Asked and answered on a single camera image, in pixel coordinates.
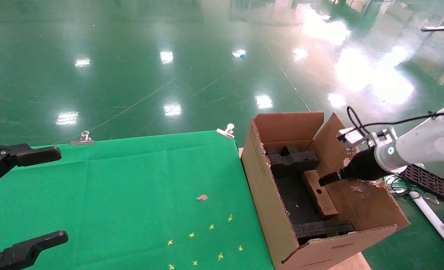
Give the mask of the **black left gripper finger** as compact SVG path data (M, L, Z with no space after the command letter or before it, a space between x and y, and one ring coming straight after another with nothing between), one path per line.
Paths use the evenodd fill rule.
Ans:
M67 243L65 231L52 232L14 244L0 252L0 270L23 270L33 266L44 250Z
M29 167L61 159L61 151L56 146L39 149L28 144L0 145L0 179L14 167Z

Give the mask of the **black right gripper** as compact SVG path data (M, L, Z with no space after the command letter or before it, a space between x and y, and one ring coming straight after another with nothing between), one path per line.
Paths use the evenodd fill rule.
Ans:
M349 164L341 171L327 174L318 180L320 186L326 186L343 179L377 180L389 175L377 162L374 148L365 149L353 156Z

